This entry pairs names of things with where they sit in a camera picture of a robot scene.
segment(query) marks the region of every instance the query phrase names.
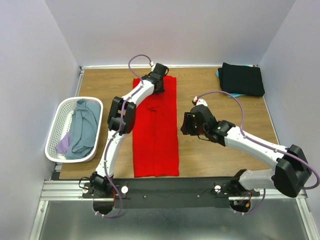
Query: black cloth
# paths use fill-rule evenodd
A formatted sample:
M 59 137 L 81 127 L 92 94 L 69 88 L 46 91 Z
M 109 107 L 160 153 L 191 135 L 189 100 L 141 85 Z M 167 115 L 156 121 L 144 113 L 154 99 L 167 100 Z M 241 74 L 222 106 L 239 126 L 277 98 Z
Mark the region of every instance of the black cloth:
M 259 67 L 223 63 L 218 68 L 220 87 L 230 94 L 262 97 L 265 94 Z

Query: wooden table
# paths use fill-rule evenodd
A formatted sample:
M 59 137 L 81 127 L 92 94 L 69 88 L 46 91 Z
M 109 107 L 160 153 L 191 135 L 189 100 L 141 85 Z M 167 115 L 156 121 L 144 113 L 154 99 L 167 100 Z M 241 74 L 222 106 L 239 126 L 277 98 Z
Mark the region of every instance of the wooden table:
M 184 112 L 193 107 L 192 99 L 202 93 L 220 90 L 216 68 L 171 68 L 169 75 L 177 78 L 177 135 L 179 142 L 179 172 L 181 177 L 233 176 L 240 169 L 262 170 L 268 166 L 261 161 L 219 144 L 182 135 L 180 127 Z M 149 69 L 136 69 L 140 75 Z M 96 97 L 103 102 L 103 117 L 95 158 L 83 163 L 64 163 L 60 179 L 89 177 L 96 169 L 107 141 L 107 118 L 115 96 L 121 97 L 132 89 L 133 74 L 128 69 L 87 69 L 84 72 L 79 96 Z M 217 120 L 240 124 L 241 111 L 237 103 L 222 93 L 204 97 Z M 266 141 L 277 143 L 276 136 L 262 97 L 238 98 L 245 111 L 244 129 Z M 116 178 L 133 178 L 132 134 L 123 142 L 116 160 Z

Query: red cloth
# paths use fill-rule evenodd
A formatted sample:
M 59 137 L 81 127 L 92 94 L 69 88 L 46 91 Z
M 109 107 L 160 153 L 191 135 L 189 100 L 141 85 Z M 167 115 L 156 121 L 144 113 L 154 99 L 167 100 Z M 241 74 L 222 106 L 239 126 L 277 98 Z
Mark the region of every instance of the red cloth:
M 133 87 L 139 83 L 133 80 Z M 165 76 L 164 92 L 148 96 L 136 109 L 133 128 L 135 177 L 179 176 L 177 79 Z

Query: gray wall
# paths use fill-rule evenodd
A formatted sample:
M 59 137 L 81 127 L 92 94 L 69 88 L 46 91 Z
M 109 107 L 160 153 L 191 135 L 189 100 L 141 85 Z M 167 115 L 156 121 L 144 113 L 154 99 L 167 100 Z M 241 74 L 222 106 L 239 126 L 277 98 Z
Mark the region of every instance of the gray wall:
M 55 110 L 75 91 L 78 64 L 43 0 L 0 1 L 0 239 L 28 239 Z
M 45 1 L 86 66 L 140 53 L 166 64 L 257 64 L 295 0 Z
M 297 0 L 260 63 L 265 99 L 284 145 L 299 145 L 320 172 L 320 1 Z M 308 185 L 315 182 L 312 178 Z M 308 203 L 320 228 L 319 188 Z

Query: white plastic basket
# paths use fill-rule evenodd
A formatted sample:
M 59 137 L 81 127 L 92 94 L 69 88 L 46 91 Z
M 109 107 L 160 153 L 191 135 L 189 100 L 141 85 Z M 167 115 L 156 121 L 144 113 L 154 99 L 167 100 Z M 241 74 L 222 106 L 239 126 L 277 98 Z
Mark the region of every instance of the white plastic basket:
M 56 145 L 67 134 L 67 132 L 69 132 L 71 121 L 72 121 L 72 114 L 77 108 L 77 101 L 80 99 L 84 99 L 87 102 L 93 102 L 100 105 L 101 110 L 100 110 L 98 129 L 96 132 L 94 147 L 90 152 L 90 154 L 84 158 L 67 160 L 64 154 L 57 152 Z M 70 97 L 64 100 L 63 102 L 61 102 L 55 112 L 54 119 L 50 128 L 49 136 L 46 141 L 45 150 L 44 150 L 46 157 L 49 160 L 56 163 L 81 163 L 81 162 L 86 162 L 91 160 L 96 155 L 96 152 L 97 152 L 97 145 L 99 141 L 103 109 L 104 109 L 103 103 L 98 98 L 95 98 L 95 97 L 88 97 L 88 96 Z

